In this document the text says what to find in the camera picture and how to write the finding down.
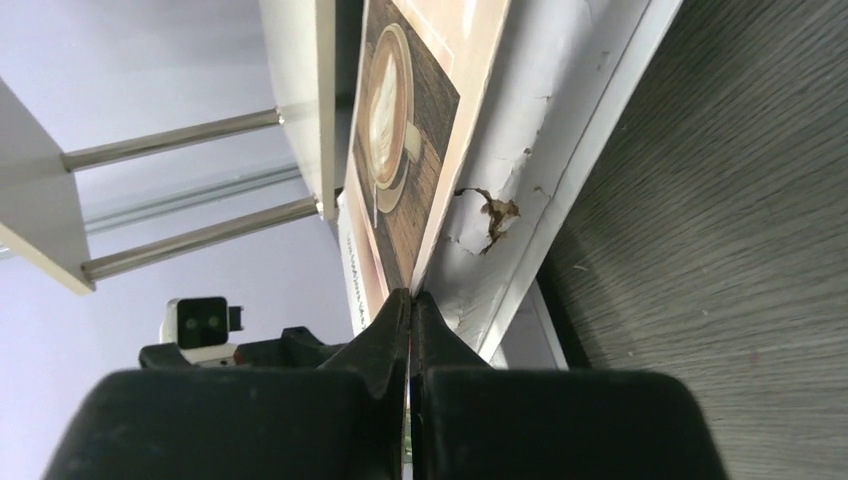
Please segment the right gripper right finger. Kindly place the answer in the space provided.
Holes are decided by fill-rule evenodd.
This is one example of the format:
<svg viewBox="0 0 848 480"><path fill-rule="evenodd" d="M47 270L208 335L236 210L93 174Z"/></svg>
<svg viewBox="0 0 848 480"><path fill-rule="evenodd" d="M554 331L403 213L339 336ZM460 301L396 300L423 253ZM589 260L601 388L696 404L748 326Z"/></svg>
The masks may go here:
<svg viewBox="0 0 848 480"><path fill-rule="evenodd" d="M417 479L724 479L693 394L651 371L491 367L433 297L412 305Z"/></svg>

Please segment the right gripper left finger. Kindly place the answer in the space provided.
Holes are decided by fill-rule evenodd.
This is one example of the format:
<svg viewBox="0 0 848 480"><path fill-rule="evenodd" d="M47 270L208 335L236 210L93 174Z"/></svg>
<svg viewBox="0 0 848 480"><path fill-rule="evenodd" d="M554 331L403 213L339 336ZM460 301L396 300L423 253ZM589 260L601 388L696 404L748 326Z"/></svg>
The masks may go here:
<svg viewBox="0 0 848 480"><path fill-rule="evenodd" d="M85 397L49 479L398 479L412 298L314 369L123 370Z"/></svg>

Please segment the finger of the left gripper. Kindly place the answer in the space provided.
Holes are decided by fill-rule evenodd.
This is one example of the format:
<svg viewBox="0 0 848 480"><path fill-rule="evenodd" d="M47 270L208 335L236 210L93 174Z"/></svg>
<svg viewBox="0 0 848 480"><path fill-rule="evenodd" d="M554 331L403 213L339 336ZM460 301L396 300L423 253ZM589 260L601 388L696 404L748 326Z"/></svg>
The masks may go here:
<svg viewBox="0 0 848 480"><path fill-rule="evenodd" d="M155 344L139 352L141 368L190 367L319 367L345 347L319 340L308 328L289 327L278 338L243 344L181 349L176 343Z"/></svg>

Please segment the white coffee cover book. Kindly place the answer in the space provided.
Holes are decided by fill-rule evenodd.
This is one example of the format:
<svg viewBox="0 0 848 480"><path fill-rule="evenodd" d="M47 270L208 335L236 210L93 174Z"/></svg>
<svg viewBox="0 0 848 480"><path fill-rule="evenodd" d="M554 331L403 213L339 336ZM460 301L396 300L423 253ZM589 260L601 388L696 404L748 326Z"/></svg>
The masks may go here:
<svg viewBox="0 0 848 480"><path fill-rule="evenodd" d="M678 1L369 1L340 205L352 328L426 291L499 363Z"/></svg>

